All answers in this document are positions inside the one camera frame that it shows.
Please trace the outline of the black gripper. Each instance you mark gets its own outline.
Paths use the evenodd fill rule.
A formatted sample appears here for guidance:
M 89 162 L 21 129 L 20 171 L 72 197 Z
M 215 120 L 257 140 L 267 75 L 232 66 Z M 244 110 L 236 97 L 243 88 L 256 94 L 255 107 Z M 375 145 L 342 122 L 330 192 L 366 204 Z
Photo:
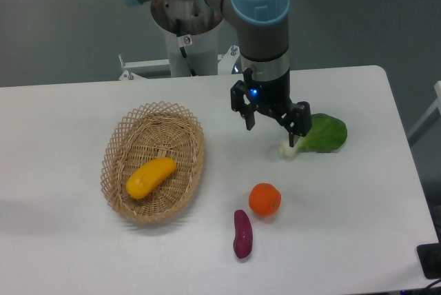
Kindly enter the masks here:
M 230 89 L 231 109 L 245 120 L 247 130 L 255 125 L 254 111 L 276 119 L 288 132 L 289 146 L 293 148 L 311 129 L 310 104 L 292 103 L 289 71 L 270 81 L 257 81 L 253 74 L 252 69 L 247 68 L 243 73 L 244 82 L 239 80 Z

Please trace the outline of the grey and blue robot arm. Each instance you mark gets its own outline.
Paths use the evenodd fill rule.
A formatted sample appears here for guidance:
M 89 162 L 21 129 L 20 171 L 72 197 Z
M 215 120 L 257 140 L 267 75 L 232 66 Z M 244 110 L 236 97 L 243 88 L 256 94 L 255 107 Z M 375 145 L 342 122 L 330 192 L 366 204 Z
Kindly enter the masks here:
M 196 37 L 228 22 L 238 36 L 243 78 L 230 90 L 232 110 L 255 124 L 255 113 L 275 119 L 286 129 L 289 144 L 312 127 L 306 102 L 290 98 L 289 7 L 290 0 L 126 0 L 131 5 L 150 3 L 155 22 L 176 40 L 185 70 L 201 71 L 189 50 Z

